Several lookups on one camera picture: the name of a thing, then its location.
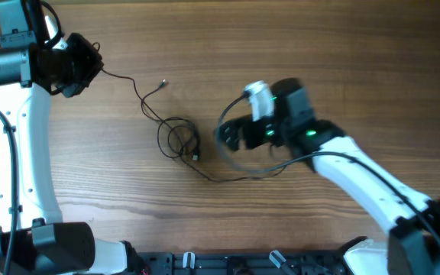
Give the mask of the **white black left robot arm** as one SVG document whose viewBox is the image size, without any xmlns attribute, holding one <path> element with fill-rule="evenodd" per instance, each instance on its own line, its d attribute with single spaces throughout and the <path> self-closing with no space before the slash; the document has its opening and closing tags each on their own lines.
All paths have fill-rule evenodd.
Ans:
<svg viewBox="0 0 440 275">
<path fill-rule="evenodd" d="M 81 34 L 64 37 L 46 2 L 0 1 L 0 28 L 0 272 L 124 273 L 124 243 L 63 221 L 50 168 L 51 99 L 87 88 L 101 55 Z"/>
</svg>

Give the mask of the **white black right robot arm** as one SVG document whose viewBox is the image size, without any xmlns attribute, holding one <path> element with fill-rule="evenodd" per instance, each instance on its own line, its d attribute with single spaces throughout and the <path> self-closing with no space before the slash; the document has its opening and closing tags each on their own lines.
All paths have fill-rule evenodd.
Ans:
<svg viewBox="0 0 440 275">
<path fill-rule="evenodd" d="M 440 199 L 407 186 L 339 126 L 317 118 L 299 79 L 253 82 L 241 98 L 251 113 L 220 117 L 215 129 L 215 145 L 224 158 L 241 147 L 285 147 L 292 163 L 304 163 L 343 189 L 386 234 L 385 245 L 365 239 L 344 252 L 351 273 L 440 274 Z"/>
</svg>

